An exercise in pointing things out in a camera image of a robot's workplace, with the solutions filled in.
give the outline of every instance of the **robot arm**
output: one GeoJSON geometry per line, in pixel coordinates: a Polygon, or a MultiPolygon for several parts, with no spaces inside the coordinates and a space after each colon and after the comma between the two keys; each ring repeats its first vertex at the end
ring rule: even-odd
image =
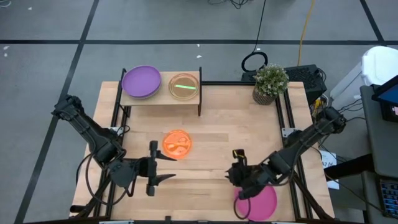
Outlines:
{"type": "Polygon", "coordinates": [[[175,174],[156,174],[157,162],[155,158],[175,160],[157,150],[157,141],[150,142],[149,157],[125,159],[126,150],[122,148],[121,138],[116,131],[102,128],[87,116],[78,97],[67,95],[54,107],[52,114],[58,119],[68,121],[76,129],[88,143],[92,158],[103,170],[109,171],[111,180],[119,187],[125,188],[128,196],[132,197],[134,193],[137,176],[148,178],[146,190],[148,196],[154,196],[154,186],[175,176],[175,174]],[[127,188],[130,185],[131,191],[128,192],[127,188]]]}
{"type": "Polygon", "coordinates": [[[248,166],[243,149],[233,151],[238,162],[232,164],[227,178],[237,187],[242,187],[239,199],[255,197],[268,185],[278,185],[292,176],[297,159],[322,137],[343,131],[346,119],[332,107],[325,108],[317,118],[317,123],[303,131],[289,135],[287,144],[273,152],[257,165],[248,166]]]}

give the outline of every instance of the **wooden shelf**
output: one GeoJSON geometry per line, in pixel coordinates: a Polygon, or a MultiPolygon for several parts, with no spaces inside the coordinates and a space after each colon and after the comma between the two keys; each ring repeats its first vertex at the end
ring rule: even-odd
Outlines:
{"type": "Polygon", "coordinates": [[[155,95],[146,99],[137,99],[130,96],[126,91],[122,90],[120,105],[122,106],[139,106],[139,105],[199,105],[200,89],[195,97],[189,100],[175,99],[169,91],[169,81],[176,75],[188,73],[193,75],[199,82],[199,71],[191,72],[160,72],[162,75],[162,84],[155,95]]]}

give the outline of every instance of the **orange bowl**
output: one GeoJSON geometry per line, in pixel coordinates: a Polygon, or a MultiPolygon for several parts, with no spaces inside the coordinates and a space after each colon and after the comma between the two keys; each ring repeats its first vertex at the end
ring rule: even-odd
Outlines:
{"type": "Polygon", "coordinates": [[[191,151],[192,140],[188,133],[182,130],[172,130],[163,139],[163,151],[173,159],[183,159],[191,151]]]}

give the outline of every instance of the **purple plate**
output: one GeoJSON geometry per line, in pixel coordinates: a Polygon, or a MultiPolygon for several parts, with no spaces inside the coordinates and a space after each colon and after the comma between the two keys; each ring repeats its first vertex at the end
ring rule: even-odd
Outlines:
{"type": "Polygon", "coordinates": [[[154,94],[162,83],[160,72],[153,66],[141,65],[128,71],[122,80],[122,88],[130,96],[145,98],[154,94]]]}

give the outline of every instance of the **green leaves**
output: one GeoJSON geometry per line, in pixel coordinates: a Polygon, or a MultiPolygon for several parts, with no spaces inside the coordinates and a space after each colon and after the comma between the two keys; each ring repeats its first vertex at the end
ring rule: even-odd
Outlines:
{"type": "Polygon", "coordinates": [[[253,76],[256,80],[256,88],[263,95],[276,96],[287,89],[289,77],[286,71],[279,65],[269,64],[257,71],[253,76]]]}

